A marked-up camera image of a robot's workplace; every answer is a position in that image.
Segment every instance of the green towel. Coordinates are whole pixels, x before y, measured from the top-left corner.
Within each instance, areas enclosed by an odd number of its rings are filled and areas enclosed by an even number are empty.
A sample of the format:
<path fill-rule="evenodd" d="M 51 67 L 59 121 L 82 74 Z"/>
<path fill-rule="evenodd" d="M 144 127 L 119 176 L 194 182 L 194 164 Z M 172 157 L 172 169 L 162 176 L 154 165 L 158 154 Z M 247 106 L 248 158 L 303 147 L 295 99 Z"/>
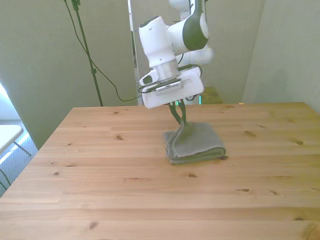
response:
<path fill-rule="evenodd" d="M 170 110 L 180 127 L 177 131 L 164 133 L 166 139 L 166 156 L 171 164 L 186 164 L 222 158 L 226 149 L 206 122 L 187 122 L 184 103 L 180 105 L 182 118 L 178 119 L 175 107 L 170 105 Z"/>

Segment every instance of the wood grain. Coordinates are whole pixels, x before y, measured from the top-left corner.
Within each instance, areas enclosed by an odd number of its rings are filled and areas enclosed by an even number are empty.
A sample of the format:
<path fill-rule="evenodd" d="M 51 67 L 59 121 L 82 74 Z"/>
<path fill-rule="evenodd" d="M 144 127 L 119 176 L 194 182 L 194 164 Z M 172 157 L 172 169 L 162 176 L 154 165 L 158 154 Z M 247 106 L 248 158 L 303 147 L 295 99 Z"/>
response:
<path fill-rule="evenodd" d="M 165 106 L 74 108 L 0 199 L 4 240 L 319 239 L 320 116 L 189 105 L 226 160 L 170 165 Z"/>

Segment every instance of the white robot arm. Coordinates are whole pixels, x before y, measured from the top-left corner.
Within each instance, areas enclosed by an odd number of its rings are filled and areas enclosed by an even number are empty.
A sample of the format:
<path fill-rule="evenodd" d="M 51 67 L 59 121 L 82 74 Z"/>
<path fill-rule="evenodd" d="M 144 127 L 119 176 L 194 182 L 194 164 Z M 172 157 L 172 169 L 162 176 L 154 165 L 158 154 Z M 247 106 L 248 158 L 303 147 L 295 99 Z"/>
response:
<path fill-rule="evenodd" d="M 147 108 L 204 91 L 201 70 L 194 66 L 208 64 L 213 58 L 208 47 L 206 1 L 169 0 L 180 11 L 180 22 L 168 26 L 157 16 L 140 26 L 140 40 L 151 68 L 140 80 Z"/>

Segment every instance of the white wall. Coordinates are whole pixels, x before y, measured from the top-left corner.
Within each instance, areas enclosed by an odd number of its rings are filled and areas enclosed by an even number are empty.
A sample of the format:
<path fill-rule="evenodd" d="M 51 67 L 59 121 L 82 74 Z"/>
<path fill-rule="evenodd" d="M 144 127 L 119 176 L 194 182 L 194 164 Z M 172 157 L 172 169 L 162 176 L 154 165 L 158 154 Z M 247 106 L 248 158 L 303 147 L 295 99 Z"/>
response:
<path fill-rule="evenodd" d="M 242 100 L 264 1 L 209 0 L 206 3 L 209 45 L 215 51 L 215 59 L 203 68 L 202 78 L 217 89 L 225 103 Z M 162 16 L 169 25 L 180 20 L 169 0 L 131 0 L 131 9 L 135 31 L 154 16 Z M 149 64 L 139 34 L 136 32 L 134 37 L 141 78 L 149 71 Z"/>
<path fill-rule="evenodd" d="M 88 58 L 63 0 L 2 0 L 0 5 L 0 78 L 40 148 L 73 107 L 99 106 Z M 92 59 L 124 99 L 133 98 L 127 1 L 82 0 L 79 8 Z M 112 85 L 97 77 L 105 106 L 136 104 L 119 101 Z"/>
<path fill-rule="evenodd" d="M 246 103 L 305 102 L 320 112 L 320 1 L 266 0 Z"/>
<path fill-rule="evenodd" d="M 0 120 L 18 119 L 20 119 L 20 117 L 0 82 Z"/>

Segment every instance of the cloth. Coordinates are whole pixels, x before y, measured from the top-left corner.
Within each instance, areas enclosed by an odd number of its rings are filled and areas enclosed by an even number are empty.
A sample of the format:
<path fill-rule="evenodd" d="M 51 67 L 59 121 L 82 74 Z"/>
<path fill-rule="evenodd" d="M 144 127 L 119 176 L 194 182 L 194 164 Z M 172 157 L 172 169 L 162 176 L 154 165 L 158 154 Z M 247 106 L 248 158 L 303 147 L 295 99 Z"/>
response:
<path fill-rule="evenodd" d="M 180 108 L 182 118 L 178 119 L 175 107 L 170 106 L 180 127 L 177 131 L 164 133 L 170 163 L 187 164 L 224 157 L 226 149 L 211 126 L 206 122 L 187 122 L 184 103 Z"/>

